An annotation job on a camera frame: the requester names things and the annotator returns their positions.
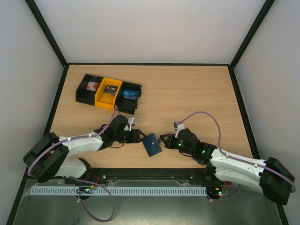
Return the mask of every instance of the table surface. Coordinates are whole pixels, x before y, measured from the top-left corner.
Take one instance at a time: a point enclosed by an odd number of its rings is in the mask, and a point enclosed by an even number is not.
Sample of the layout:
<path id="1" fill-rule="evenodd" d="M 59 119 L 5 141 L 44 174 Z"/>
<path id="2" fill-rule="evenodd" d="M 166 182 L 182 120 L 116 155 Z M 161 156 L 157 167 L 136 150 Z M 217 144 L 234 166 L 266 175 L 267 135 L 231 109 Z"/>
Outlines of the table surface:
<path id="1" fill-rule="evenodd" d="M 226 66 L 123 66 L 70 65 L 51 132 L 58 136 L 87 134 L 109 121 L 112 110 L 75 101 L 75 91 L 85 74 L 99 75 L 142 85 L 135 128 L 156 137 L 175 133 L 173 122 L 195 111 L 207 111 L 219 122 L 222 149 L 252 157 L 246 131 Z M 185 122 L 199 140 L 218 144 L 218 129 L 207 115 L 197 114 Z M 143 144 L 125 144 L 72 156 L 102 168 L 203 168 L 177 150 L 164 148 L 149 157 Z"/>

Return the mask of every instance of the purple cable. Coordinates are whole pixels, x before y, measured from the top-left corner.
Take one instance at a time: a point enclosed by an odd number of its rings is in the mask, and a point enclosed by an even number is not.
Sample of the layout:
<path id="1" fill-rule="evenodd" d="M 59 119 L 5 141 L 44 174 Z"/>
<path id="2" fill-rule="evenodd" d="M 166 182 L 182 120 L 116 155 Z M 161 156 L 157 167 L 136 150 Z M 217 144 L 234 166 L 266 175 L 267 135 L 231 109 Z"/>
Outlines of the purple cable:
<path id="1" fill-rule="evenodd" d="M 87 184 L 92 184 L 92 185 L 101 187 L 101 188 L 103 188 L 103 189 L 109 194 L 109 196 L 110 196 L 111 199 L 112 199 L 113 208 L 112 208 L 112 214 L 111 214 L 111 216 L 110 216 L 108 219 L 98 219 L 98 218 L 94 217 L 94 216 L 88 211 L 88 209 L 85 207 L 85 205 L 83 204 L 83 202 L 82 202 L 81 199 L 80 199 L 80 194 L 81 194 L 83 191 L 79 192 L 79 194 L 78 194 L 78 200 L 79 200 L 80 204 L 83 206 L 85 212 L 86 212 L 86 213 L 89 215 L 89 217 L 91 217 L 92 219 L 94 219 L 94 220 L 96 220 L 97 222 L 100 222 L 100 223 L 104 223 L 104 222 L 111 221 L 111 220 L 113 219 L 114 214 L 115 214 L 115 211 L 116 211 L 116 201 L 114 200 L 112 193 L 111 193 L 106 187 L 104 187 L 104 186 L 101 185 L 101 184 L 97 184 L 97 183 L 94 183 L 94 182 L 91 182 L 91 181 L 81 180 L 81 179 L 78 179 L 78 178 L 75 178 L 75 177 L 70 177 L 70 178 L 72 178 L 73 180 L 76 180 L 76 181 L 78 181 L 78 182 L 87 183 Z"/>
<path id="2" fill-rule="evenodd" d="M 230 197 L 228 198 L 224 198 L 224 199 L 211 199 L 209 196 L 206 196 L 211 202 L 220 202 L 220 201 L 225 201 L 225 200 L 229 200 L 234 198 L 241 190 L 241 185 L 239 185 L 239 188 L 237 189 L 237 191 Z"/>
<path id="3" fill-rule="evenodd" d="M 226 153 L 223 152 L 223 150 L 221 149 L 221 128 L 220 128 L 220 125 L 219 125 L 218 121 L 216 120 L 216 118 L 214 118 L 210 113 L 205 112 L 205 111 L 197 111 L 197 112 L 194 112 L 194 113 L 190 114 L 184 120 L 182 120 L 180 122 L 177 122 L 177 124 L 183 123 L 184 121 L 186 121 L 187 119 L 189 119 L 190 117 L 192 117 L 192 116 L 194 116 L 195 114 L 198 114 L 198 113 L 202 113 L 202 114 L 206 114 L 206 115 L 210 116 L 214 120 L 214 122 L 216 123 L 217 129 L 219 131 L 218 148 L 219 148 L 219 151 L 221 152 L 221 154 L 223 154 L 224 156 L 226 156 Z M 240 158 L 236 158 L 236 157 L 233 157 L 233 156 L 230 156 L 230 155 L 228 156 L 228 158 L 234 159 L 234 160 L 239 161 L 239 162 L 247 163 L 249 165 L 255 165 L 255 163 L 251 163 L 251 162 L 248 162 L 246 160 L 243 160 L 243 159 L 240 159 Z M 272 169 L 270 169 L 270 168 L 268 168 L 266 166 L 263 166 L 263 165 L 260 165 L 260 164 L 257 164 L 257 166 L 260 167 L 260 168 L 263 168 L 265 170 L 268 170 L 268 171 L 270 171 L 270 172 L 272 172 L 274 174 L 276 174 L 277 176 L 279 176 L 280 178 L 282 178 L 286 182 L 288 182 L 292 186 L 291 193 L 293 193 L 293 192 L 296 191 L 295 184 L 291 180 L 289 180 L 287 177 L 283 176 L 282 174 L 278 173 L 277 171 L 272 170 Z"/>
<path id="4" fill-rule="evenodd" d="M 101 134 L 108 128 L 108 126 L 111 124 L 111 122 L 112 122 L 112 120 L 113 120 L 113 118 L 114 118 L 114 115 L 115 115 L 116 111 L 119 113 L 119 115 L 121 115 L 121 113 L 120 113 L 119 110 L 118 110 L 118 107 L 115 106 L 114 111 L 113 111 L 113 113 L 112 113 L 112 116 L 111 116 L 111 118 L 110 118 L 108 124 L 106 124 L 106 125 L 103 127 L 103 129 L 102 129 L 98 134 L 92 135 L 91 137 L 97 137 L 97 136 L 101 135 Z M 76 137 L 73 137 L 71 140 L 76 140 L 76 139 L 86 138 L 86 137 L 89 137 L 89 136 L 88 136 L 88 135 L 76 136 Z M 68 141 L 68 139 L 65 139 L 65 140 L 62 140 L 62 141 L 60 141 L 60 142 L 57 142 L 57 143 L 51 145 L 51 146 L 50 146 L 48 149 L 46 149 L 42 154 L 40 154 L 40 155 L 36 158 L 36 160 L 34 160 L 33 163 L 30 165 L 30 167 L 28 168 L 28 171 L 27 171 L 28 176 L 30 176 L 30 177 L 33 176 L 32 173 L 31 173 L 33 167 L 37 164 L 37 162 L 38 162 L 45 154 L 47 154 L 49 151 L 51 151 L 52 149 L 54 149 L 56 146 L 58 146 L 58 145 L 60 145 L 60 144 L 62 144 L 62 143 L 65 143 L 65 142 L 67 142 L 67 141 Z"/>

